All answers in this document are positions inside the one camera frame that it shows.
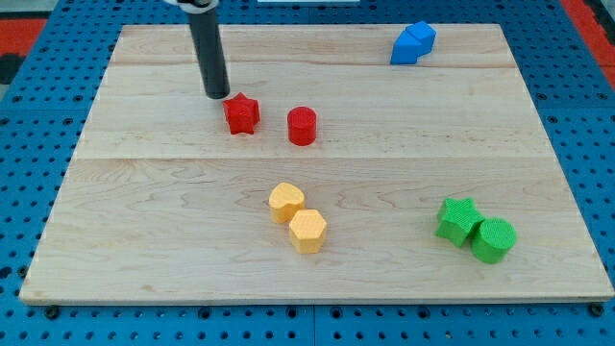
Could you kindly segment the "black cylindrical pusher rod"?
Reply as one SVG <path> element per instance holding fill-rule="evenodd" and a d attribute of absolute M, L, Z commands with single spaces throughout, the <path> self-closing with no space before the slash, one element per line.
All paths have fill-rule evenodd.
<path fill-rule="evenodd" d="M 218 1 L 187 1 L 185 3 L 185 12 L 203 85 L 210 99 L 223 99 L 230 93 L 218 26 L 217 5 Z"/>

